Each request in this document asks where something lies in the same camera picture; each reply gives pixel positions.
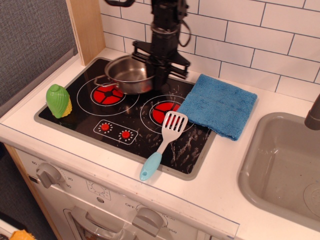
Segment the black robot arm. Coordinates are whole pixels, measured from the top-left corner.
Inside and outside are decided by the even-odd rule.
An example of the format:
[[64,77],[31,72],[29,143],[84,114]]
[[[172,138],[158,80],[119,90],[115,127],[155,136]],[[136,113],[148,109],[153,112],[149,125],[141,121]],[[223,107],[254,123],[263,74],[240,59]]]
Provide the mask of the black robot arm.
[[181,25],[187,15],[185,0],[153,0],[151,2],[151,42],[134,41],[133,58],[145,63],[154,90],[160,90],[169,74],[185,79],[191,63],[178,53]]

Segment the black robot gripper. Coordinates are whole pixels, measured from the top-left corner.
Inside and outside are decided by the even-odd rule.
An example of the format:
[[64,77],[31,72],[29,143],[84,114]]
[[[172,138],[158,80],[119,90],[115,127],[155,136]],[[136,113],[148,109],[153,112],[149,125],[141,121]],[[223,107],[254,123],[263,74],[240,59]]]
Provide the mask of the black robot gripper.
[[190,62],[178,53],[180,45],[180,26],[165,30],[152,26],[151,42],[135,40],[132,44],[134,59],[145,63],[147,77],[158,91],[167,82],[170,74],[186,79]]

